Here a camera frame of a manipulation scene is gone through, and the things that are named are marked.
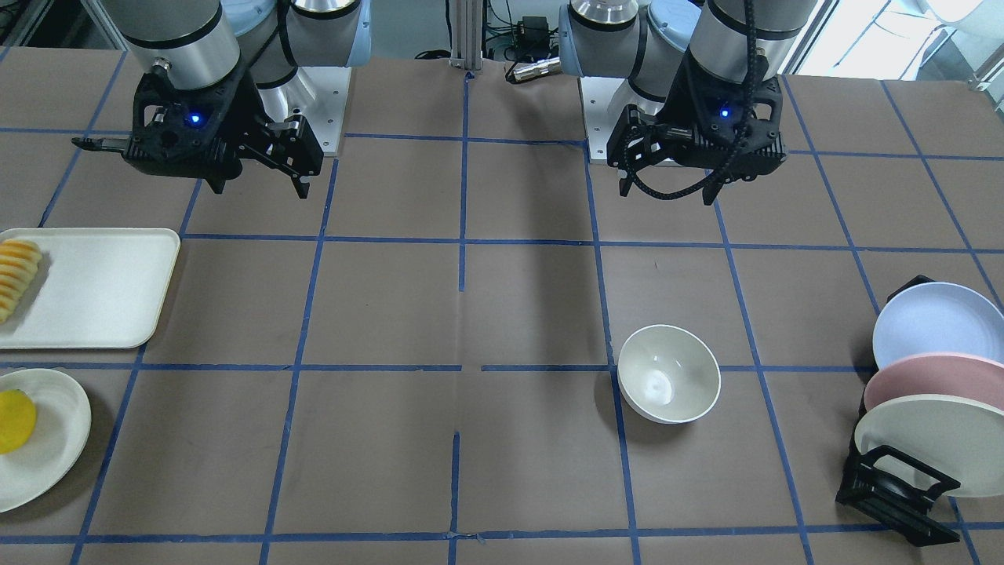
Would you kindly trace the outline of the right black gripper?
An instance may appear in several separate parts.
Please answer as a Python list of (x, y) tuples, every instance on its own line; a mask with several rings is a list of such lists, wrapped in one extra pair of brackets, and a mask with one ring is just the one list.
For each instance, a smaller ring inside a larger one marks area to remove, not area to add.
[(133, 97), (130, 138), (72, 138), (83, 151), (126, 154), (144, 174), (201, 179), (220, 194), (254, 159), (289, 177), (300, 199), (324, 153), (305, 115), (270, 122), (246, 64), (214, 85), (180, 89), (164, 64), (151, 65)]

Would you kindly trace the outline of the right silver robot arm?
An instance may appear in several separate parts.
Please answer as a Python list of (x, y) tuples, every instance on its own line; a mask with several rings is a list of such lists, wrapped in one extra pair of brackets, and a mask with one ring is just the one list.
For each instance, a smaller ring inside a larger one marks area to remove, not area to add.
[(299, 198), (322, 171), (322, 92), (311, 68), (372, 57), (369, 1), (104, 1), (144, 67), (126, 138), (75, 138), (141, 173), (222, 193), (252, 160)]

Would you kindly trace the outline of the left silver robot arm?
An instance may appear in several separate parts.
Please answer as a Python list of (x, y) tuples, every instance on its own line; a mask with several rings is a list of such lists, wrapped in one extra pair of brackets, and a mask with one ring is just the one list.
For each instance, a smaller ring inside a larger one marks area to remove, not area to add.
[(660, 201), (721, 190), (776, 171), (778, 71), (807, 1), (570, 1), (559, 19), (564, 74), (618, 81), (602, 157), (618, 193)]

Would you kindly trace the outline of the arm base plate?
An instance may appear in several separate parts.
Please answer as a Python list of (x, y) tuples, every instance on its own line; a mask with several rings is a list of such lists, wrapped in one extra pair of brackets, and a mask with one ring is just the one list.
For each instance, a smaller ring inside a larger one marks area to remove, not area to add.
[(259, 89), (259, 93), (270, 118), (281, 121), (304, 115), (324, 156), (336, 158), (353, 74), (350, 67), (299, 67), (282, 85)]
[(607, 142), (628, 104), (637, 104), (650, 115), (655, 115), (664, 106), (663, 101), (646, 99), (636, 93), (626, 78), (582, 76), (580, 97), (582, 118), (587, 129), (589, 162), (593, 165), (606, 164)]

